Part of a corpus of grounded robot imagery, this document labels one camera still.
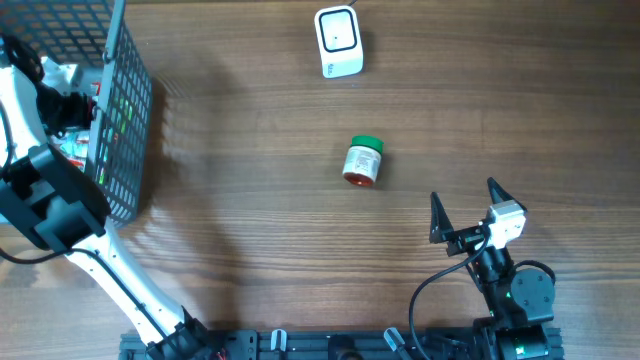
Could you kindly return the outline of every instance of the black mesh basket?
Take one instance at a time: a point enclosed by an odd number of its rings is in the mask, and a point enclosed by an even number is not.
[[[151,79],[124,22],[125,0],[1,0],[0,31],[58,64],[80,64],[79,89],[100,83],[85,174],[102,189],[118,227],[140,196]]]

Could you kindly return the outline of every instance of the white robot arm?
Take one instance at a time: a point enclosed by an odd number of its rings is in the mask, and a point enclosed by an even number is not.
[[[207,348],[206,339],[197,336],[199,342],[185,345],[195,330],[202,332],[204,327],[165,294],[127,251],[100,189],[48,145],[42,124],[46,109],[39,107],[38,96],[41,89],[51,94],[53,88],[44,84],[47,79],[39,59],[31,62],[39,68],[30,71],[24,56],[7,58],[12,50],[6,37],[2,40],[0,213],[34,245],[66,256],[94,278],[129,317],[154,358],[190,358],[194,351]],[[0,255],[20,263],[1,249]]]

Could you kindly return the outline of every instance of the wooden table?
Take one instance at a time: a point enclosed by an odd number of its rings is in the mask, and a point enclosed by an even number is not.
[[[366,69],[336,80],[313,27],[331,2],[129,6],[155,105],[128,248],[212,328],[407,328],[461,260],[428,243],[429,193],[470,226],[494,176],[530,210],[513,258],[557,271],[567,358],[637,358],[640,9],[610,3],[362,0]],[[386,142],[375,190],[341,177],[361,133]],[[132,329],[66,260],[2,262],[0,285],[2,359],[114,359]],[[487,313],[463,271],[416,311]]]

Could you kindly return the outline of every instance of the white box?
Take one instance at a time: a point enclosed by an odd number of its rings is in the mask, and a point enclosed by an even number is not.
[[[322,9],[316,13],[315,24],[324,77],[336,78],[362,71],[364,55],[353,8],[341,5]]]

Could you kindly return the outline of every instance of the pill bottle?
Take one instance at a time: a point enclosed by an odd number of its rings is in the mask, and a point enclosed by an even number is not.
[[[342,168],[342,176],[354,185],[373,186],[378,177],[383,145],[380,139],[373,136],[354,136]]]

